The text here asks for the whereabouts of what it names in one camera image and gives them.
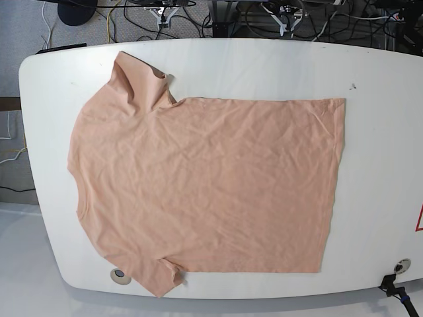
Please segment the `peach pink T-shirt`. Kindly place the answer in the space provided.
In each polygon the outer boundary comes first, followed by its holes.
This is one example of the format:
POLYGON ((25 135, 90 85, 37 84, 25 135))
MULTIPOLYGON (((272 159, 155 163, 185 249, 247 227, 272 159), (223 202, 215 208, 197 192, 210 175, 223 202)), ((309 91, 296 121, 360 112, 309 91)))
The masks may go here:
POLYGON ((67 167, 95 250, 161 297, 183 273, 318 273, 344 146, 343 98, 175 100, 120 52, 82 107, 67 167))

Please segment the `black round stand base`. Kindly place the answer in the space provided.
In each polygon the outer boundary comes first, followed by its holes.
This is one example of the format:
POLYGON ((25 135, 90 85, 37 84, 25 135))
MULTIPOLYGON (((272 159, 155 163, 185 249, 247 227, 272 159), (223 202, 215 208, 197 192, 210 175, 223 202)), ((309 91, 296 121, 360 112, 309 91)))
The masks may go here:
POLYGON ((58 17, 68 26, 81 26, 93 17, 97 0, 58 1, 58 17))

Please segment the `red triangle sticker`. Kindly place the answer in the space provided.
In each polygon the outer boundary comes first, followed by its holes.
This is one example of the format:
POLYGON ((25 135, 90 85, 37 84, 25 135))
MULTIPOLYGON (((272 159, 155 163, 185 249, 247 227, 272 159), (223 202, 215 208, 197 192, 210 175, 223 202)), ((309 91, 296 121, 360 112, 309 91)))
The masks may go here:
POLYGON ((416 232, 423 231, 422 220, 423 220, 423 206, 420 210, 420 214, 419 214, 418 221, 417 221, 417 224, 416 224, 416 229, 415 229, 416 232))

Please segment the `black metal frame post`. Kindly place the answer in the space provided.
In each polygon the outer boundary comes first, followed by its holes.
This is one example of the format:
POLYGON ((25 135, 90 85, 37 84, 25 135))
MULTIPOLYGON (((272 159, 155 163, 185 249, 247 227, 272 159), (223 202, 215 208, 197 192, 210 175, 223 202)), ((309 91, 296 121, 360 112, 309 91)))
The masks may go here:
POLYGON ((212 37, 231 38, 238 29, 240 1, 208 1, 212 37))

